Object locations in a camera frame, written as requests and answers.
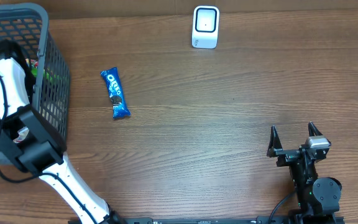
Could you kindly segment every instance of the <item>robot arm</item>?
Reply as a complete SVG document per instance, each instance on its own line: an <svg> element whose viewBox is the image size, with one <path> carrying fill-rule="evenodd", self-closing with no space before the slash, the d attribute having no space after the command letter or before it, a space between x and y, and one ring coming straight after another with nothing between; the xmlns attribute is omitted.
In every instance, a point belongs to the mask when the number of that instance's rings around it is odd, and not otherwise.
<svg viewBox="0 0 358 224"><path fill-rule="evenodd" d="M88 187L72 166L62 137L31 107L25 83L26 76L33 76L27 69L16 43L0 44L0 76L7 100L4 102L0 82L0 125L4 103L8 105L0 135L0 151L20 171L31 172L51 185L75 211L81 223L113 223L109 205ZM17 131L24 126L29 134L22 142L14 143Z"/></svg>
<svg viewBox="0 0 358 224"><path fill-rule="evenodd" d="M290 223L339 223L341 183L331 177L318 178L314 164L326 158L331 142L316 126L308 125L309 137L299 149L283 150L275 126L272 126L267 156L277 157L277 166L288 166L300 209L288 213Z"/></svg>

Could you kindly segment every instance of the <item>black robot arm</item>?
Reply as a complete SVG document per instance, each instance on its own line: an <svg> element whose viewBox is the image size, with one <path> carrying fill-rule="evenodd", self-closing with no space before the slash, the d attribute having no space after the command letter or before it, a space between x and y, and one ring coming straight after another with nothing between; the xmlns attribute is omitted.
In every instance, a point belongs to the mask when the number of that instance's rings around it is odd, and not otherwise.
<svg viewBox="0 0 358 224"><path fill-rule="evenodd" d="M341 198L341 183L331 177L318 178L314 164L326 158L331 142L310 122L309 137L298 149L283 150L272 126L267 156L277 157L277 166L288 166L300 209L288 212L288 223L343 223L336 218Z"/></svg>

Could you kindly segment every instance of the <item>oreo cookie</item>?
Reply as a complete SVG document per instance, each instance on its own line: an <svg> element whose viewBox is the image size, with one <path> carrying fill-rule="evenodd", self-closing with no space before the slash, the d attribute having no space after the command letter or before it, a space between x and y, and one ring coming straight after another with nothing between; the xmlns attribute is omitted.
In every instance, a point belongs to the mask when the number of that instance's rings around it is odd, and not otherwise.
<svg viewBox="0 0 358 224"><path fill-rule="evenodd" d="M131 112L129 112L124 99L124 91L122 90L121 82L118 77L117 68L114 67L109 70L102 71L100 72L100 75L106 82L109 97L112 102L112 118L118 119L130 116Z"/></svg>

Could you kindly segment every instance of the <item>black plastic basket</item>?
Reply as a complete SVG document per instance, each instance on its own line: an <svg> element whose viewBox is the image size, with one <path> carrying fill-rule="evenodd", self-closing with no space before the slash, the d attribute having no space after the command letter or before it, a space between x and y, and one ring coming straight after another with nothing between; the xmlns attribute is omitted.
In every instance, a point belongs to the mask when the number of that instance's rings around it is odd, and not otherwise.
<svg viewBox="0 0 358 224"><path fill-rule="evenodd" d="M32 106L66 139L70 71L48 25L47 12L37 4L0 5L0 41L15 40L26 58L38 61Z"/></svg>

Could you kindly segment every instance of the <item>green item in basket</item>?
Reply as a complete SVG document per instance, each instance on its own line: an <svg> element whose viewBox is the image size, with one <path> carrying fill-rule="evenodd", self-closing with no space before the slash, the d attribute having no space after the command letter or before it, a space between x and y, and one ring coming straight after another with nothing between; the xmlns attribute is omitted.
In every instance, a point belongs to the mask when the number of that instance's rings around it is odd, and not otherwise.
<svg viewBox="0 0 358 224"><path fill-rule="evenodd" d="M37 71L38 71L38 61L36 60L29 60L26 59L25 60L27 62L27 64L29 64L31 66L31 73L33 74L34 77L37 77ZM51 75L49 75L48 72L45 71L44 69L44 78L46 78L48 81L50 81L51 83L53 83L53 78Z"/></svg>

